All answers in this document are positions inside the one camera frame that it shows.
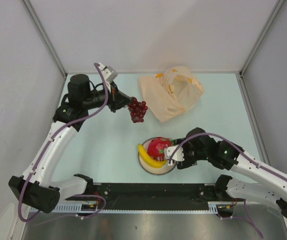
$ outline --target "plate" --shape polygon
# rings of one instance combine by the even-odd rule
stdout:
[[[150,144],[150,142],[155,139],[156,137],[152,137],[152,138],[149,138],[148,140],[146,140],[142,146],[144,147],[144,149],[147,151],[148,149],[148,146]],[[148,173],[150,174],[153,174],[153,175],[164,175],[164,174],[167,174],[167,173],[170,173],[175,167],[176,167],[176,164],[175,163],[174,165],[172,166],[168,166],[168,164],[166,163],[165,165],[163,165],[162,167],[159,167],[159,168],[155,168],[155,167],[152,167],[152,166],[149,166],[143,159],[142,157],[140,156],[139,152],[138,152],[138,160],[139,160],[139,163],[141,165],[141,167]]]

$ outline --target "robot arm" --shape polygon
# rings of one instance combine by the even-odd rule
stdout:
[[[165,149],[165,158],[177,162],[178,169],[184,169],[207,160],[214,167],[226,169],[247,176],[257,183],[242,182],[228,175],[221,175],[215,186],[216,195],[226,201],[229,198],[247,199],[281,211],[287,218],[287,174],[256,160],[240,146],[228,141],[216,142],[201,128],[190,131],[184,138],[175,140],[182,147],[171,146]]]
[[[114,83],[118,74],[111,67],[101,63],[98,68],[104,80],[99,85],[105,84],[108,89],[107,105],[110,110],[115,113],[116,110],[130,104],[133,101],[132,98],[119,91]],[[55,112],[50,131],[38,154],[21,177],[11,177],[8,185],[19,201],[22,190],[24,191],[22,203],[50,213],[59,200],[82,194],[88,186],[92,186],[92,179],[81,174],[76,174],[65,181],[51,182],[64,150],[79,132],[88,116],[88,110],[99,108],[105,102],[105,91],[97,90],[93,84],[91,90],[90,83],[92,84],[84,74],[71,77],[68,93]]]

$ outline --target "bunch of grapes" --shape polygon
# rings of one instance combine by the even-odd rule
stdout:
[[[138,101],[134,96],[132,97],[133,102],[128,105],[131,120],[133,123],[143,123],[144,116],[148,110],[145,101]]]

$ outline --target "beige bag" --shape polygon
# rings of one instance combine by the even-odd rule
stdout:
[[[141,76],[139,86],[146,105],[162,123],[191,109],[205,91],[185,66],[156,76]]]

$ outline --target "yellow banana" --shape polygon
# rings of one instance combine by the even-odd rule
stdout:
[[[138,151],[139,154],[141,156],[141,158],[145,161],[146,164],[148,164],[150,167],[153,168],[161,168],[163,165],[165,165],[165,163],[167,162],[167,160],[164,161],[157,161],[154,160],[153,158],[151,158],[148,153],[146,152],[144,146],[142,146],[141,144],[138,144]]]

